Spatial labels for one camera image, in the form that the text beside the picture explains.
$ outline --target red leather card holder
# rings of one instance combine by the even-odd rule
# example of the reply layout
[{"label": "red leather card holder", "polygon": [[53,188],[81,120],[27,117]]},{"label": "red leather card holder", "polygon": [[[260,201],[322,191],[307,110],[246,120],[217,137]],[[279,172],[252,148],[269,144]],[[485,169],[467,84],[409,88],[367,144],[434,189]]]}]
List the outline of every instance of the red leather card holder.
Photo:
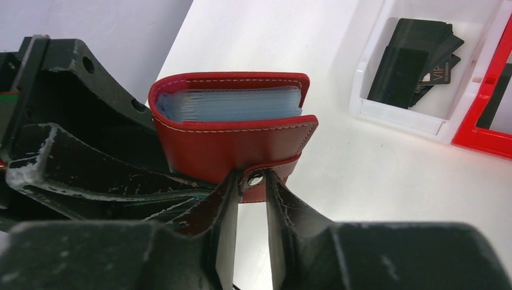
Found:
[{"label": "red leather card holder", "polygon": [[288,72],[194,72],[157,81],[149,92],[156,131],[170,167],[180,173],[219,183],[230,171],[243,170],[242,202],[265,200],[263,169],[286,180],[318,126],[314,115],[257,121],[177,123],[156,109],[162,94],[187,89],[263,89],[296,86],[301,107],[309,87],[305,74]]}]

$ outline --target white table surface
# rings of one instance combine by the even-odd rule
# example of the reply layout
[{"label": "white table surface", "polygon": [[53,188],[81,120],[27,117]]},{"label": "white table surface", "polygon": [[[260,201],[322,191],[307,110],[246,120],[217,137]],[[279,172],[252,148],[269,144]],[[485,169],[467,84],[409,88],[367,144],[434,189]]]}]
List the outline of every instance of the white table surface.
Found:
[{"label": "white table surface", "polygon": [[[336,221],[459,221],[512,271],[512,162],[348,116],[351,82],[382,0],[195,0],[159,78],[298,71],[320,125],[287,185]],[[271,289],[266,206],[238,214],[234,282]]]}]

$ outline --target white plastic tray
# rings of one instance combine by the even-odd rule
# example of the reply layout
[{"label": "white plastic tray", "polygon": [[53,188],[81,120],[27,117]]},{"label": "white plastic tray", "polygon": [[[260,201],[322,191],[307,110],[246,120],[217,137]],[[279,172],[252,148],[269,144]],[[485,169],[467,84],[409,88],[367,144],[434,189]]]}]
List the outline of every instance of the white plastic tray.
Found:
[{"label": "white plastic tray", "polygon": [[[349,111],[445,143],[451,142],[473,102],[512,12],[511,0],[386,0],[354,76]],[[444,21],[464,40],[449,85],[434,86],[414,107],[367,100],[384,49],[400,18]]]}]

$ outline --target white wall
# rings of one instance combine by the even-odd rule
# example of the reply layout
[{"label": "white wall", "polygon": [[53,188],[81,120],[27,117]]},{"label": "white wall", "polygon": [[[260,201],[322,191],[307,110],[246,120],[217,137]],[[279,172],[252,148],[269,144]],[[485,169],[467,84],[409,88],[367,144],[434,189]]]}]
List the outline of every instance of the white wall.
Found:
[{"label": "white wall", "polygon": [[147,92],[193,0],[2,0],[0,51],[24,36],[78,38],[139,101]]}]

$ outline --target black card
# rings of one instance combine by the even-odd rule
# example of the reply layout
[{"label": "black card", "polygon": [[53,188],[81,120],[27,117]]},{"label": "black card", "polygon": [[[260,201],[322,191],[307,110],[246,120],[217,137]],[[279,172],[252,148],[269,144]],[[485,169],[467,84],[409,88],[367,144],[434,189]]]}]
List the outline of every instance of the black card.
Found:
[{"label": "black card", "polygon": [[441,63],[432,68],[418,85],[420,86],[432,86],[432,85],[446,85],[451,82],[452,79],[452,57],[449,56],[444,59]]},{"label": "black card", "polygon": [[368,100],[407,109],[428,57],[427,51],[387,46]]},{"label": "black card", "polygon": [[450,55],[455,50],[457,50],[463,43],[464,41],[462,39],[456,37],[453,34],[451,34],[448,38],[445,38],[441,43],[439,43],[435,52],[430,58],[430,62],[427,63],[427,65],[425,66],[423,70],[423,75],[425,76],[433,67],[441,64],[447,57],[450,57]]},{"label": "black card", "polygon": [[[451,73],[451,70],[457,65],[457,63],[459,63],[461,61],[461,58],[452,54],[451,55],[452,57],[452,61],[450,62],[450,73]],[[412,107],[414,105],[416,105],[416,103],[418,103],[418,101],[426,94],[430,91],[430,89],[432,89],[434,86],[416,86],[416,89],[414,90],[414,96],[412,97],[412,100],[411,100],[411,104],[409,105],[409,107]]]}]

